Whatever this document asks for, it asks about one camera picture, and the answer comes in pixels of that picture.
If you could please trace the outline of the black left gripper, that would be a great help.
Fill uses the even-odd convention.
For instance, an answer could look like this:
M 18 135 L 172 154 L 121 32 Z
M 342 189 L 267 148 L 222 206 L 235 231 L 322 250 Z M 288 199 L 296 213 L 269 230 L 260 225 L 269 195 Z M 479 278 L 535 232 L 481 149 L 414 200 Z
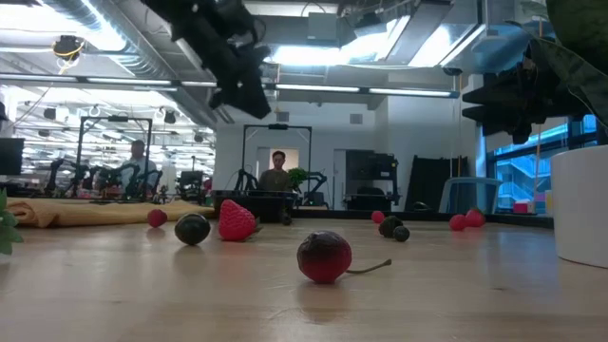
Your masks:
M 232 105 L 254 118 L 271 111 L 260 65 L 270 50 L 261 46 L 256 19 L 247 9 L 173 9 L 172 39 L 183 41 L 217 79 L 211 108 Z

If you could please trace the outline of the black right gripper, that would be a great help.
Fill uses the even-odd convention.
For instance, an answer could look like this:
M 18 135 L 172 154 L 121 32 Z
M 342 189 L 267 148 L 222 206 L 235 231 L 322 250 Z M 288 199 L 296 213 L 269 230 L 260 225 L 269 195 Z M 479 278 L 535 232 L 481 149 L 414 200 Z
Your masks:
M 528 100 L 527 110 L 535 124 L 557 117 L 571 117 L 578 122 L 587 114 L 587 108 L 548 64 L 536 40 L 527 45 L 524 70 L 485 73 L 483 79 L 482 87 L 463 95 L 466 103 L 516 104 Z M 532 132 L 532 123 L 524 116 L 502 107 L 474 106 L 464 109 L 463 116 L 480 125 L 484 137 L 504 132 L 513 143 L 526 143 Z

